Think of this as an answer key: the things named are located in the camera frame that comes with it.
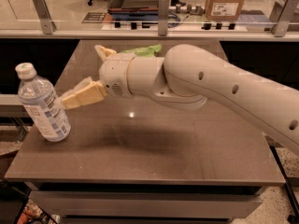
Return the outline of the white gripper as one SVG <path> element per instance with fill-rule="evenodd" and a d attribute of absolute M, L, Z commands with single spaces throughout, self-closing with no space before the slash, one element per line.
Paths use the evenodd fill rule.
<path fill-rule="evenodd" d="M 115 97 L 131 98 L 133 96 L 128 86 L 128 68 L 135 55 L 133 53 L 116 54 L 114 49 L 108 49 L 102 45 L 95 45 L 94 48 L 103 61 L 99 69 L 101 81 L 94 81 L 91 77 L 81 80 L 73 89 L 66 91 L 58 98 L 57 104 L 62 109 L 74 109 L 101 102 L 107 93 Z"/>

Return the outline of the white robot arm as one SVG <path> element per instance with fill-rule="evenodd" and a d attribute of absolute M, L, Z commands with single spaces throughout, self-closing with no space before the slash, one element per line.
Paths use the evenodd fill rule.
<path fill-rule="evenodd" d="M 212 99 L 299 154 L 299 91 L 236 67 L 196 46 L 181 44 L 163 57 L 118 53 L 97 45 L 99 79 L 87 77 L 58 101 L 64 109 L 114 97 L 143 96 L 182 110 Z"/>

